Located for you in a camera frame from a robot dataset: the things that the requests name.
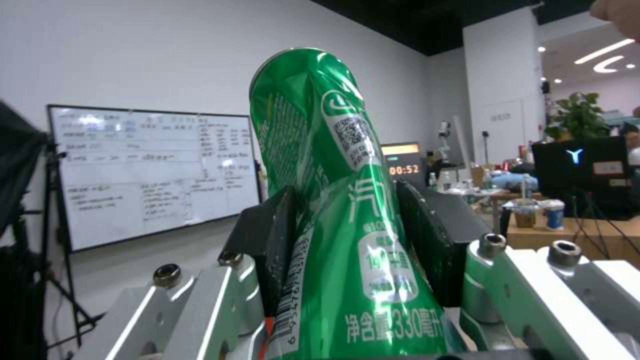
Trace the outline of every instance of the green can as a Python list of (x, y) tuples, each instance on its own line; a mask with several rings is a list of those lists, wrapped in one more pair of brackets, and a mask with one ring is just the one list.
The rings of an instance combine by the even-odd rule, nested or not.
[(325, 51), (291, 49), (258, 70), (249, 98), (269, 193), (294, 185), (302, 209), (268, 358), (463, 350), (406, 251), (351, 71)]

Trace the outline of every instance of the whiteboard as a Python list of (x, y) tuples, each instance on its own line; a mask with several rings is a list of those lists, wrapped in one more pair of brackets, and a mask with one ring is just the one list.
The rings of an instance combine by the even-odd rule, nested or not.
[(48, 108), (73, 251), (259, 203), (247, 116)]

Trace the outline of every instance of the bolt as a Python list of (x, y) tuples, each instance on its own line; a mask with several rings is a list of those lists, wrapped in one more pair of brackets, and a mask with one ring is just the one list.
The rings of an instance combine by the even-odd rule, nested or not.
[(570, 268), (578, 264), (582, 249), (572, 242), (556, 240), (549, 247), (547, 261), (554, 266)]
[(176, 264), (165, 264), (154, 272), (154, 284), (161, 288), (174, 287), (178, 283), (178, 279), (180, 279), (180, 267)]
[(478, 254), (484, 258), (492, 259), (507, 247), (507, 239), (500, 234), (488, 233), (480, 238)]
[(242, 260), (242, 254), (236, 254), (233, 252), (223, 252), (218, 258), (218, 263), (222, 266), (234, 266), (240, 263)]

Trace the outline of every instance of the potted plant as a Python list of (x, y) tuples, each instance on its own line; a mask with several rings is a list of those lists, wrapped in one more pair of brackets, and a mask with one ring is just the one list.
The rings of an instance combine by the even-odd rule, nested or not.
[(557, 112), (545, 134), (555, 141), (583, 140), (609, 135), (609, 127), (602, 120), (598, 107), (598, 94), (573, 93), (568, 99), (556, 101)]

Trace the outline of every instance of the whiteboard frame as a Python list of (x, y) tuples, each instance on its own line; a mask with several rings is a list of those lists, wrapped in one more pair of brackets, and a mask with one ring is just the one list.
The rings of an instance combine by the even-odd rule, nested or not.
[[(253, 146), (253, 126), (251, 124), (251, 118), (249, 115), (238, 115), (238, 114), (222, 114), (222, 113), (195, 113), (195, 112), (186, 112), (186, 111), (167, 111), (167, 110), (146, 110), (146, 109), (127, 109), (127, 108), (103, 108), (103, 107), (99, 107), (99, 106), (78, 106), (78, 105), (60, 105), (60, 104), (47, 104), (47, 117), (49, 118), (49, 130), (51, 132), (51, 138), (55, 144), (56, 150), (56, 157), (57, 158), (63, 158), (66, 154), (65, 151), (63, 152), (58, 152), (57, 148), (58, 148), (58, 142), (56, 142), (56, 133), (54, 131), (54, 126), (53, 126), (53, 115), (52, 115), (52, 110), (54, 108), (70, 108), (70, 109), (82, 109), (82, 110), (105, 110), (105, 111), (126, 111), (126, 112), (132, 112), (132, 113), (163, 113), (163, 114), (176, 114), (176, 115), (205, 115), (205, 116), (213, 116), (213, 117), (237, 117), (237, 118), (245, 118), (247, 121), (247, 124), (249, 125), (249, 133), (250, 133), (250, 138), (251, 138), (251, 158), (253, 160), (253, 173), (255, 174), (255, 188), (258, 194), (258, 204), (262, 203), (262, 194), (260, 193), (260, 180), (258, 177), (258, 172), (257, 169), (255, 168), (255, 148)], [(232, 218), (232, 217), (236, 217), (238, 215), (240, 215), (242, 213), (243, 210), (241, 210), (239, 213), (234, 213), (234, 214), (230, 214), (224, 217), (219, 217), (219, 218), (212, 218), (203, 222), (198, 222), (195, 224), (187, 224), (184, 226), (178, 226), (178, 227), (171, 227), (169, 229), (165, 229), (165, 230), (161, 230), (161, 231), (156, 231), (154, 233), (147, 233), (147, 234), (142, 234), (139, 236), (133, 236), (131, 238), (124, 238), (124, 239), (120, 239), (120, 240), (114, 240), (114, 241), (110, 241), (108, 243), (104, 243), (104, 244), (100, 244), (100, 245), (95, 245), (95, 246), (91, 246), (91, 247), (83, 247), (81, 249), (73, 249), (72, 247), (72, 242), (71, 242), (71, 232), (70, 232), (70, 227), (69, 227), (69, 223), (68, 223), (68, 218), (67, 218), (67, 204), (65, 203), (65, 196), (63, 193), (63, 189), (64, 189), (64, 184), (62, 181), (62, 172), (60, 171), (60, 162), (56, 161), (56, 172), (57, 172), (57, 181), (56, 181), (56, 191), (57, 191), (57, 197), (56, 200), (58, 201), (59, 204), (62, 204), (62, 206), (58, 206), (59, 209), (59, 215), (58, 215), (58, 221), (60, 223), (60, 225), (63, 226), (63, 234), (65, 235), (65, 241), (67, 242), (67, 244), (64, 246), (65, 250), (69, 253), (69, 254), (76, 254), (79, 252), (85, 252), (87, 250), (93, 250), (93, 249), (97, 249), (97, 248), (101, 248), (101, 247), (106, 247), (106, 246), (111, 246), (111, 245), (115, 245), (115, 244), (119, 244), (119, 243), (123, 243), (125, 241), (130, 241), (130, 240), (136, 240), (136, 239), (140, 239), (140, 238), (144, 238), (147, 236), (153, 236), (153, 235), (158, 235), (158, 234), (164, 234), (164, 233), (169, 233), (171, 231), (176, 231), (176, 230), (180, 230), (180, 229), (185, 229), (187, 227), (194, 227), (194, 226), (198, 226), (198, 225), (204, 225), (204, 224), (209, 224), (211, 222), (215, 222), (215, 221), (220, 221), (220, 220), (224, 220), (224, 219), (228, 219), (228, 218)]]

